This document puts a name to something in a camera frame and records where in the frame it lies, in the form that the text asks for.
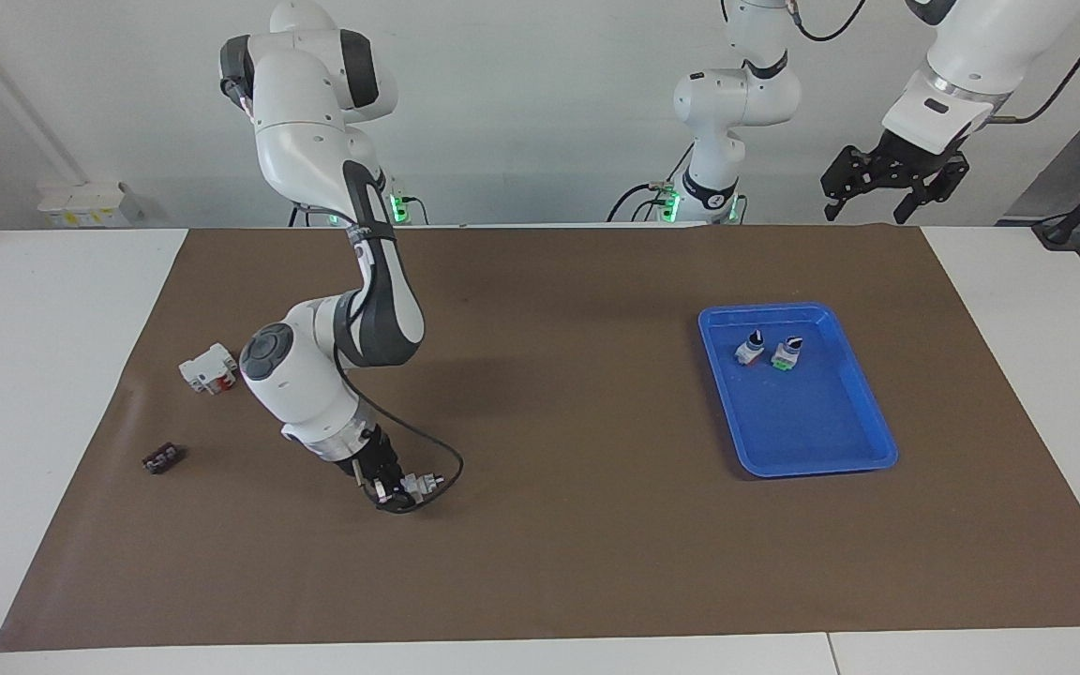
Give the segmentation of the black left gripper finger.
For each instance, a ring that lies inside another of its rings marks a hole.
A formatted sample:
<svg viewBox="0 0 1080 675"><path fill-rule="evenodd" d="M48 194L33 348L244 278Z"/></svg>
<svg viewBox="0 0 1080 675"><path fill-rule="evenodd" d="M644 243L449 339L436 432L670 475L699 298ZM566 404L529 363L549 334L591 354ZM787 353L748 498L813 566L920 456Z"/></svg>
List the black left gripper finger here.
<svg viewBox="0 0 1080 675"><path fill-rule="evenodd" d="M908 222L914 213L927 204L948 201L966 178L968 170L966 157L954 156L949 157L930 178L924 178L921 174L912 174L907 181L907 193L894 210L896 225Z"/></svg>
<svg viewBox="0 0 1080 675"><path fill-rule="evenodd" d="M878 154L875 151L862 151L854 145L843 146L821 176L821 188L829 201L823 210L828 222L839 218L848 201L879 188L877 170Z"/></svg>

